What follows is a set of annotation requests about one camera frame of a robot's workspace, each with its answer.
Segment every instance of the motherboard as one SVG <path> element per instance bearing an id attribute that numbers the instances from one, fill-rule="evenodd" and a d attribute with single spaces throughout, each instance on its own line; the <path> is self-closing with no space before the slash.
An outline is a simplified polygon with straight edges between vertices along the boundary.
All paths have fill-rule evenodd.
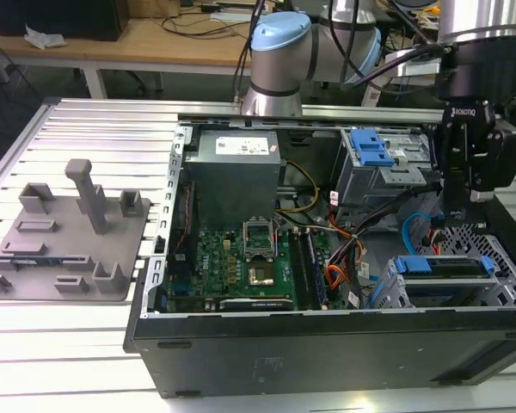
<path id="1" fill-rule="evenodd" d="M 270 245 L 272 257 L 249 253 Z M 329 256 L 324 231 L 277 229 L 273 239 L 268 231 L 200 231 L 193 275 L 169 283 L 169 311 L 218 311 L 227 299 L 278 300 L 301 310 L 340 308 L 340 300 L 326 293 L 323 266 Z"/>

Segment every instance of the black box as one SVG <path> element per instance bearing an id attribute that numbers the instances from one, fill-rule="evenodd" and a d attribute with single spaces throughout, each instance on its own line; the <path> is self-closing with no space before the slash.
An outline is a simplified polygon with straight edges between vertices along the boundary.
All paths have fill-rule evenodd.
<path id="1" fill-rule="evenodd" d="M 0 0 L 0 34 L 37 32 L 116 41 L 128 24 L 127 0 Z"/>

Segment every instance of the aluminum workbench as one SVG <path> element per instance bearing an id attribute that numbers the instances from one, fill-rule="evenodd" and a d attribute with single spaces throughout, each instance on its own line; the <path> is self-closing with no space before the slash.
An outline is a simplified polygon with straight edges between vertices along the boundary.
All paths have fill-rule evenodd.
<path id="1" fill-rule="evenodd" d="M 137 188 L 158 204 L 179 114 L 237 114 L 229 103 L 63 100 L 34 116 L 0 163 L 0 241 L 21 210 L 27 182 L 76 195 L 64 176 L 89 159 L 107 196 Z M 437 120 L 417 109 L 305 107 L 305 115 Z M 500 191 L 516 219 L 516 181 Z M 151 249 L 152 206 L 134 277 Z M 476 387 L 350 391 L 239 398 L 161 399 L 138 355 L 122 350 L 133 289 L 121 303 L 0 302 L 0 411 L 516 412 L 516 365 Z"/>

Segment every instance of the green circuit board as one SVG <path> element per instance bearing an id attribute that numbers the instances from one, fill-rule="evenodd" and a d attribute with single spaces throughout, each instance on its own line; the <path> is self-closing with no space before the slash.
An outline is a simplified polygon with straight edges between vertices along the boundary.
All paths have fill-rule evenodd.
<path id="1" fill-rule="evenodd" d="M 248 262 L 244 255 L 243 230 L 201 231 L 193 276 L 188 283 L 173 281 L 169 285 L 169 296 L 176 302 L 172 310 L 202 311 L 204 301 L 196 299 L 227 298 L 290 299 L 298 309 L 294 277 L 302 275 L 293 273 L 290 236 L 292 234 L 289 231 L 278 231 L 276 256 L 272 261 L 259 258 Z M 331 253 L 327 234 L 314 231 L 312 239 L 316 261 L 323 271 L 323 264 Z M 270 245 L 269 232 L 252 232 L 249 241 L 256 248 L 267 248 Z M 332 295 L 325 305 L 329 309 L 345 308 L 341 298 L 334 299 Z"/>
<path id="2" fill-rule="evenodd" d="M 254 242 L 261 247 L 270 243 L 265 235 L 253 234 Z M 265 240 L 256 237 L 267 237 Z M 243 231 L 202 231 L 197 247 L 197 275 L 191 281 L 189 295 L 204 297 L 272 297 L 294 299 L 288 236 L 279 234 L 278 255 L 270 263 L 261 262 L 272 269 L 269 285 L 251 285 L 249 270 L 254 267 L 244 257 Z"/>

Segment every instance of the metal mesh panel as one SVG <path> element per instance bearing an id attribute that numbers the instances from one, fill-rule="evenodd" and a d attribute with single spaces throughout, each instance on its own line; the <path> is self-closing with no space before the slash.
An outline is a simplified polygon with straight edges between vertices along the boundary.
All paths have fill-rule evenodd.
<path id="1" fill-rule="evenodd" d="M 427 228 L 427 223 L 421 225 L 422 236 L 426 234 Z M 516 291 L 516 266 L 496 237 L 474 232 L 473 225 L 445 228 L 445 234 L 448 239 L 441 244 L 444 255 L 488 256 L 493 262 L 497 263 L 501 269 L 501 274 L 510 281 L 510 284 Z M 422 236 L 417 236 L 415 233 L 411 237 L 416 251 L 421 255 L 431 255 L 430 247 L 425 247 L 420 243 Z"/>

